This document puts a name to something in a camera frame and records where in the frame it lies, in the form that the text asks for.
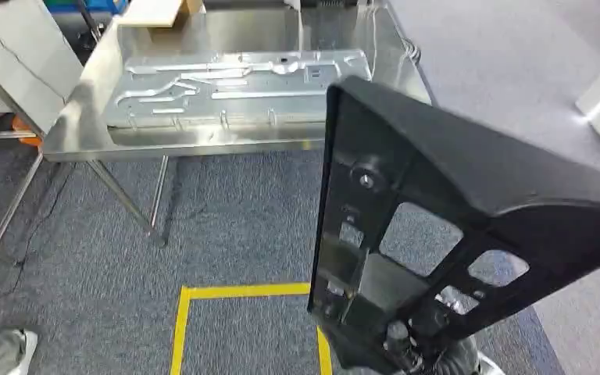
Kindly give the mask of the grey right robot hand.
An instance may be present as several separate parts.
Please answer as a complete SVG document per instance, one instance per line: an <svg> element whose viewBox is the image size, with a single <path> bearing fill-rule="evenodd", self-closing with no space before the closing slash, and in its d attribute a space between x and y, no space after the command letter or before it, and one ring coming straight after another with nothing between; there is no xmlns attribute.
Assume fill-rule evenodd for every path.
<svg viewBox="0 0 600 375"><path fill-rule="evenodd" d="M480 365L475 340L468 337L446 348L423 348L402 321L387 325L385 356L403 374L478 374Z"/></svg>

